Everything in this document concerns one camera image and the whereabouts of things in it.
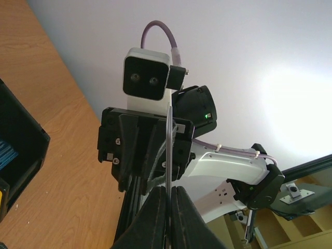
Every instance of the black bin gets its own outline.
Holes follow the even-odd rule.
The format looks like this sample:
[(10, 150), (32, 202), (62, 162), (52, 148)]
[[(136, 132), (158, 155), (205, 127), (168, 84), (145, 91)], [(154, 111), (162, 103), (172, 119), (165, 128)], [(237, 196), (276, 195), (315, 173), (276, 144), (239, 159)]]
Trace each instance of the black bin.
[(0, 170), (0, 222), (41, 169), (49, 135), (0, 79), (0, 137), (18, 156)]

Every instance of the cable clip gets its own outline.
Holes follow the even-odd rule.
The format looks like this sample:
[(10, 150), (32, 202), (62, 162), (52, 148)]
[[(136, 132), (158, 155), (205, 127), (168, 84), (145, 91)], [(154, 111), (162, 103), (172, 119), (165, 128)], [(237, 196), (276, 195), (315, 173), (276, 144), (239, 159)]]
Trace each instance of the cable clip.
[(256, 151), (256, 155), (255, 155), (255, 159), (258, 158), (259, 154), (260, 154), (260, 151), (257, 150), (257, 151)]
[(219, 152), (220, 148), (222, 147), (221, 144), (217, 144), (217, 149), (215, 150), (215, 152)]

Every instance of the wall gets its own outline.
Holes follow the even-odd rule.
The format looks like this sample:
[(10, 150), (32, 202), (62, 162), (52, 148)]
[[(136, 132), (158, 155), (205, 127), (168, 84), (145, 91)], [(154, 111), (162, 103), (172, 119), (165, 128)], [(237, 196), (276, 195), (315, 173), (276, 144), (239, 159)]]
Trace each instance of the wall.
[[(185, 85), (213, 93), (218, 127), (204, 140), (261, 143), (281, 169), (332, 153), (331, 1), (28, 2), (99, 117), (108, 106), (126, 107), (123, 59), (158, 19), (173, 31), (190, 70)], [(147, 48), (170, 50), (158, 28)], [(200, 178), (187, 186), (198, 196), (218, 183)]]

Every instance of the wooden table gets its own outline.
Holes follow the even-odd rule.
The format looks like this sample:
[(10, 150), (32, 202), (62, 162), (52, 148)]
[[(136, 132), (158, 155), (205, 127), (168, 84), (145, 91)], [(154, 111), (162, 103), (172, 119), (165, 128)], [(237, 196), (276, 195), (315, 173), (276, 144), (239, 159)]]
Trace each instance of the wooden table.
[(97, 161), (99, 121), (24, 0), (0, 0), (0, 78), (51, 137), (0, 224), (9, 249), (110, 248), (123, 194)]

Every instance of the blue object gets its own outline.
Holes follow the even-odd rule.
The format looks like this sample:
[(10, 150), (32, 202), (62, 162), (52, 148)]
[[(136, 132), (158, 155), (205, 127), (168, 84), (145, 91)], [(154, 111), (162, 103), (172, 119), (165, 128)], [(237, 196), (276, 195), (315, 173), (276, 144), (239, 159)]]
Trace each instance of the blue object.
[(0, 170), (17, 157), (18, 153), (7, 142), (0, 139)]

